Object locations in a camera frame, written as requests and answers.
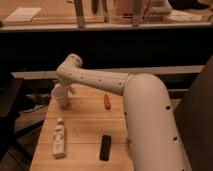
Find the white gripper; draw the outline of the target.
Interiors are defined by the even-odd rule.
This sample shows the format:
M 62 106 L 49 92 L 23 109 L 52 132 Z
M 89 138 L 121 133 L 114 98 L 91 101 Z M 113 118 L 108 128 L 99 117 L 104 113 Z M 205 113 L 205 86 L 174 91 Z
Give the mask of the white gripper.
M 75 89 L 71 86 L 72 84 L 68 84 L 63 82 L 62 80 L 58 80 L 59 84 L 63 87 L 66 87 L 71 94 L 75 94 Z

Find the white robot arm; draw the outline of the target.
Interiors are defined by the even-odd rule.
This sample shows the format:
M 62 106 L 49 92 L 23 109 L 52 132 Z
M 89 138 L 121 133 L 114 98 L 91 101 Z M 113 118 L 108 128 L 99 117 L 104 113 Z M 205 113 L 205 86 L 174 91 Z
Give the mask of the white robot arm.
M 71 54 L 58 66 L 61 84 L 83 84 L 123 97 L 134 171 L 192 171 L 165 84 L 149 73 L 88 70 Z

